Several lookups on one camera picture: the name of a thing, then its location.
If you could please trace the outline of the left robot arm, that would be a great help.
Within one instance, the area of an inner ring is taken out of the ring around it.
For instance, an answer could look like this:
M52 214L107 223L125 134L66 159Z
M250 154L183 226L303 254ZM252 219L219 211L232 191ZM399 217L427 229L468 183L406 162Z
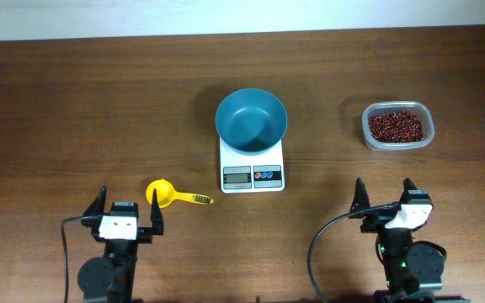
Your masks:
M89 259L80 268L77 283L85 302L135 302L132 292L138 246L151 244L164 232L157 192L152 192L152 224L147 227L138 226L139 208L135 202L114 202L106 213L106 194L107 189L102 187L81 219L93 239L104 244L104 254Z

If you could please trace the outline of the yellow plastic measuring scoop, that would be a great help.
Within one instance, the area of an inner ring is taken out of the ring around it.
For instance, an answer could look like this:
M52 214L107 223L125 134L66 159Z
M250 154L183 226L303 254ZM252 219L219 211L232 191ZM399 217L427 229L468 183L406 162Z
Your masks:
M198 205L211 205L214 200L210 196L177 191L174 186L165 179L158 179L147 186L146 198L152 204L153 194L157 194L157 203L160 208L170 206L175 200L194 203Z

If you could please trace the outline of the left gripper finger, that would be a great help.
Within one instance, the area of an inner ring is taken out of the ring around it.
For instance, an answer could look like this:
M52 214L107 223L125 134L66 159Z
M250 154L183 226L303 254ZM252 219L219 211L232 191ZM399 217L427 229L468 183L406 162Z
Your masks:
M104 213L107 188L105 185L99 190L99 193L93 203L83 212L84 217L98 216Z
M152 207L151 207L151 222L152 222L152 229L153 230L163 230L163 215L161 209L159 207L158 199L157 199L157 190L154 189L152 192Z

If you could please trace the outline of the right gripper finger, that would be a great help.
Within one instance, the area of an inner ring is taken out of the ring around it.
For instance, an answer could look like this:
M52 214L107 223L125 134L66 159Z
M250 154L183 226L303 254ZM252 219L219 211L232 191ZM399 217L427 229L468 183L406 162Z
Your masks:
M357 178L355 181L354 198L352 200L349 217L363 218L364 212L370 208L370 198L367 194L365 184L362 178Z
M401 203L408 203L417 194L418 189L410 178L403 180L403 192L400 198Z

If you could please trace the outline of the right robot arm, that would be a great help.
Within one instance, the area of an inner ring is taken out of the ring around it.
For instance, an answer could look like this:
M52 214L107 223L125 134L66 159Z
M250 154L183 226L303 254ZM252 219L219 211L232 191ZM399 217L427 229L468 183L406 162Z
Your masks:
M375 250L386 276L386 290L374 293L375 302L466 302L457 296L437 296L447 251L428 241L415 241L413 234L427 224L434 209L427 191L411 179L403 181L398 201L372 206L361 178L355 183L349 218L361 219L360 231L375 233Z

